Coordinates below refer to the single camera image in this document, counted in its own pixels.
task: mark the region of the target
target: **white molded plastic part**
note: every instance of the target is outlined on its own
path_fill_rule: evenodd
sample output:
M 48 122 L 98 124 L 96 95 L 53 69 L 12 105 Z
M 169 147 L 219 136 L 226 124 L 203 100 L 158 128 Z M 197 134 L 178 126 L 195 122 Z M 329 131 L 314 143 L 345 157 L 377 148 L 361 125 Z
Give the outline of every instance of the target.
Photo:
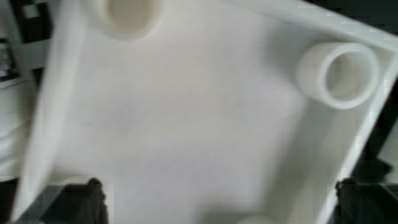
M 318 44 L 297 71 L 307 96 L 336 109 L 357 107 L 377 88 L 380 68 L 370 48 L 355 43 Z
M 242 219 L 236 224 L 275 224 L 275 223 L 270 221 L 270 219 L 265 216 L 254 215 L 254 216 L 249 216 L 245 219 Z
M 112 37 L 140 38 L 153 30 L 160 0 L 84 0 L 92 21 Z
M 236 206 L 238 212 L 265 209 L 277 224 L 325 224 L 336 205 L 334 183 L 350 175 L 396 78 L 396 37 L 299 0 L 231 0 L 252 10 L 229 1 L 167 0 L 160 29 L 140 42 L 130 43 L 101 38 L 96 27 L 85 23 L 87 10 L 80 1 L 62 2 L 12 217 L 20 216 L 48 184 L 57 163 L 57 168 L 66 168 L 60 171 L 73 175 L 87 174 L 101 180 L 112 177 L 103 183 L 110 189 L 105 190 L 110 217 L 112 212 L 117 214 L 110 221 L 117 224 L 131 223 L 137 216 L 151 223 L 192 223 L 188 216 L 201 211 L 181 211 L 181 208 L 194 208 L 187 206 L 194 201 L 190 196 L 204 201 L 195 194 L 201 192 L 195 187 L 203 185 L 192 181 L 203 173 L 211 174 L 197 175 L 206 180 L 206 189 L 210 185 L 217 186 L 213 182 L 222 185 L 217 192 L 210 189 L 211 194 L 206 194 L 215 203 L 206 201 L 201 208 L 219 205 L 220 199 L 227 200 L 229 208 Z M 297 124 L 300 114 L 291 110 L 302 113 L 307 101 L 300 101 L 306 97 L 284 75 L 293 75 L 307 46 L 318 43 L 313 32 L 327 37 L 327 42 L 338 39 L 371 46 L 380 58 L 384 85 L 371 100 L 352 110 L 309 105 L 304 121 Z M 286 136 L 299 125 L 297 141 L 290 142 Z M 283 184 L 270 191 L 275 203 L 267 200 L 270 206 L 252 208 L 245 196 L 261 198 L 258 190 L 263 193 L 265 189 L 254 186 L 263 181 L 251 178 L 259 180 L 267 175 L 268 180 L 270 175 L 263 172 L 277 167 L 272 153 L 284 149 L 293 159 L 283 162 L 293 172 L 279 172 Z M 270 162 L 267 169 L 259 165 L 265 161 Z M 158 171 L 167 171 L 172 178 Z M 181 183 L 181 176 L 187 178 L 179 185 L 183 191 L 171 185 Z M 163 199 L 156 212 L 146 197 L 155 201 Z M 249 202 L 243 208 L 240 204 L 231 206 L 240 201 Z

